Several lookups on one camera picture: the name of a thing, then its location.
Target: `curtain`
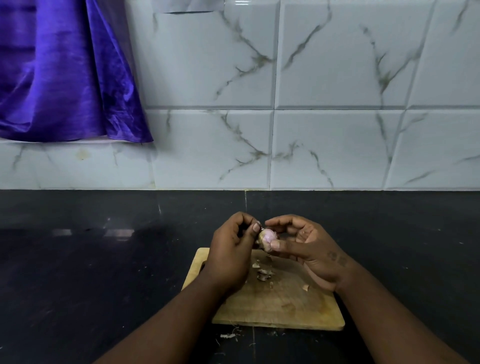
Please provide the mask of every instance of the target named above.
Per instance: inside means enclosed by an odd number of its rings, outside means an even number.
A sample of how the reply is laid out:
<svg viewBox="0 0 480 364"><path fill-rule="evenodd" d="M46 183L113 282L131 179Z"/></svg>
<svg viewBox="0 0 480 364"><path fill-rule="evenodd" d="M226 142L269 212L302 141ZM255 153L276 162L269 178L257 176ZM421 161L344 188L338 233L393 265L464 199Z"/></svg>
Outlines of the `curtain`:
<svg viewBox="0 0 480 364"><path fill-rule="evenodd" d="M0 35L1 138L152 141L132 71L96 0L0 0Z"/></svg>

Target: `left hand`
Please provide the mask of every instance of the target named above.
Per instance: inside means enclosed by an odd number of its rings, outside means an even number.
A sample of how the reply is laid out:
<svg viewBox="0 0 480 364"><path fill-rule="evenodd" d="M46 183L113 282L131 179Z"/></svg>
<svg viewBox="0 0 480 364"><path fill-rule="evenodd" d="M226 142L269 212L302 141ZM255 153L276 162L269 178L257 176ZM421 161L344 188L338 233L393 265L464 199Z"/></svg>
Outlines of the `left hand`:
<svg viewBox="0 0 480 364"><path fill-rule="evenodd" d="M241 229L247 226L242 235ZM237 212L230 217L213 234L201 275L225 292L240 288L245 283L259 231L260 223L253 216Z"/></svg>

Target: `white marble tile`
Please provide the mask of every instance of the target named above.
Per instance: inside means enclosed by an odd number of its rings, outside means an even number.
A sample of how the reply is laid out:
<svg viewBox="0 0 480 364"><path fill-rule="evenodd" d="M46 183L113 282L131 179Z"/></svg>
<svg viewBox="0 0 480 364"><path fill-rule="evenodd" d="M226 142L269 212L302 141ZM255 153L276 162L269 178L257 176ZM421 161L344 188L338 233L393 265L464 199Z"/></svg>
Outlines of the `white marble tile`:
<svg viewBox="0 0 480 364"><path fill-rule="evenodd" d="M276 111L272 189L382 188L401 111Z"/></svg>
<svg viewBox="0 0 480 364"><path fill-rule="evenodd" d="M35 143L25 156L42 189L154 188L148 150L128 143Z"/></svg>
<svg viewBox="0 0 480 364"><path fill-rule="evenodd" d="M276 107L404 106L431 0L286 0Z"/></svg>
<svg viewBox="0 0 480 364"><path fill-rule="evenodd" d="M440 0L410 104L480 106L480 1Z"/></svg>
<svg viewBox="0 0 480 364"><path fill-rule="evenodd" d="M480 188L480 110L408 111L390 189Z"/></svg>
<svg viewBox="0 0 480 364"><path fill-rule="evenodd" d="M158 189L266 189L272 111L148 111Z"/></svg>
<svg viewBox="0 0 480 364"><path fill-rule="evenodd" d="M0 189L39 189L36 175L25 157L30 143L0 141Z"/></svg>
<svg viewBox="0 0 480 364"><path fill-rule="evenodd" d="M271 107L279 0L227 0L224 12L160 14L128 0L147 108Z"/></svg>

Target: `black countertop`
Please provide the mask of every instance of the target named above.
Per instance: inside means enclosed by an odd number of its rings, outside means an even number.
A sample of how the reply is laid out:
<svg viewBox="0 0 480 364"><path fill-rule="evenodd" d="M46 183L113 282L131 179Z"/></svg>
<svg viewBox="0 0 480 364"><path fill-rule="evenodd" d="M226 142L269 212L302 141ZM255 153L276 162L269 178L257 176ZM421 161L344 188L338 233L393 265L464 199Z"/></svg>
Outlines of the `black countertop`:
<svg viewBox="0 0 480 364"><path fill-rule="evenodd" d="M480 193L0 191L0 363L91 363L165 305L236 211L320 222L451 347L480 363ZM195 363L372 362L342 332L208 325Z"/></svg>

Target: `wooden cutting board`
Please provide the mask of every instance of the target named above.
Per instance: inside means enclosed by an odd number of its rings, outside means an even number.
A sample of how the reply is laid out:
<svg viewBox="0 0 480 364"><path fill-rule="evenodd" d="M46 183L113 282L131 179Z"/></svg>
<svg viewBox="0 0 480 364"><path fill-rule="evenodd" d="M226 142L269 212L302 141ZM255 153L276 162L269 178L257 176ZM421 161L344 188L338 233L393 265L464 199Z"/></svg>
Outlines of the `wooden cutting board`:
<svg viewBox="0 0 480 364"><path fill-rule="evenodd" d="M198 276L209 250L197 250L182 289ZM258 268L252 268L254 263L273 271L275 275L266 282L258 280ZM335 297L331 292L319 288L299 263L253 250L252 264L247 282L220 306L212 320L214 324L333 331L343 329L345 321ZM306 284L309 285L308 291L302 289Z"/></svg>

